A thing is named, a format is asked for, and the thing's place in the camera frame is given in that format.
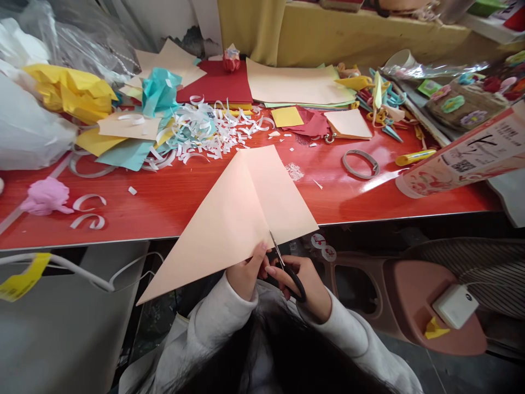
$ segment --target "white sweater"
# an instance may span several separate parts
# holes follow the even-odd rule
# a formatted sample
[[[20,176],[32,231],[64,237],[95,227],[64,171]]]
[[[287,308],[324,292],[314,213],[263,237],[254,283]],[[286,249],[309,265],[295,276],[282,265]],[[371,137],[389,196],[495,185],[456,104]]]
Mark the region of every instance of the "white sweater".
[[[293,299],[287,304],[292,312],[326,335],[362,369],[394,386],[400,393],[421,394],[421,384],[408,364],[388,351],[366,320],[347,310],[329,293],[332,312],[322,325],[315,324],[301,305],[297,308]],[[225,337],[242,328],[255,308],[264,308],[268,303],[283,300],[278,288],[259,280],[251,301],[243,300],[223,275],[210,294],[195,306],[189,320],[177,315],[162,344],[124,371],[119,394],[125,394],[146,373],[151,363],[156,363],[153,393],[161,393],[160,388],[178,378],[188,365],[213,352]],[[273,379],[270,377],[271,357],[266,349],[257,354],[252,371],[252,393],[275,393],[277,390],[272,387]]]

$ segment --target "dark red paper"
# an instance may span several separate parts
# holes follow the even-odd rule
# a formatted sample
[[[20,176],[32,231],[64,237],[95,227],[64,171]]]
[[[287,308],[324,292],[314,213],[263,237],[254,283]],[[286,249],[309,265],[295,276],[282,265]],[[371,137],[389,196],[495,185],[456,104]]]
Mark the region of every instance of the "dark red paper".
[[[326,116],[321,112],[311,111],[309,109],[296,106],[299,115],[303,121],[303,125],[291,126],[282,128],[283,130],[291,130],[297,134],[302,134],[310,137],[322,136],[330,132],[330,125]]]
[[[242,61],[238,70],[230,73],[224,70],[221,61],[203,60],[199,68],[206,75],[177,92],[178,103],[189,103],[191,96],[204,96],[204,101],[214,103],[219,100],[226,105],[231,103],[252,103],[252,92],[248,84],[246,62]]]

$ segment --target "pink chair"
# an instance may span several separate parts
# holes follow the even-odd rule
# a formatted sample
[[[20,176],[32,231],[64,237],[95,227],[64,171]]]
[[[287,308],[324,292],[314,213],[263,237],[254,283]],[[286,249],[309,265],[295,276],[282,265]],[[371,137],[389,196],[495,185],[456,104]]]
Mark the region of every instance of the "pink chair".
[[[336,267],[362,270],[371,280],[377,293],[377,308],[373,313],[360,313],[374,329],[393,337],[441,353],[473,356],[485,353],[487,340],[477,316],[472,315],[459,329],[427,339],[427,323],[436,316],[440,327],[446,324],[432,309],[432,303],[456,283],[456,277],[442,265],[419,260],[399,260],[370,257],[351,252],[337,254],[333,263],[323,261],[326,286],[339,298]]]

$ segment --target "white charger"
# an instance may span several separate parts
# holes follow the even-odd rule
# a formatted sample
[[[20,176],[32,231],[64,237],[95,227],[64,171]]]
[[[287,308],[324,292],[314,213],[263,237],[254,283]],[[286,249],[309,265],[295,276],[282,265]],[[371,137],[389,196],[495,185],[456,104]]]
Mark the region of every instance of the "white charger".
[[[465,285],[450,287],[432,304],[432,308],[449,326],[460,329],[474,313],[479,303]]]

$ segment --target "yellow glue stick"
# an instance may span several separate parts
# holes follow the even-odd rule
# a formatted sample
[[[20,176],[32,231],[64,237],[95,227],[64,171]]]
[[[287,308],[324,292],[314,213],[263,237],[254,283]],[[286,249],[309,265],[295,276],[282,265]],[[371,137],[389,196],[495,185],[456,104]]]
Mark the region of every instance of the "yellow glue stick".
[[[426,159],[427,157],[432,156],[434,153],[436,153],[436,150],[434,149],[427,149],[427,150],[422,150],[421,152],[409,153],[408,155],[399,156],[395,160],[395,163],[398,166],[402,167],[402,166]]]

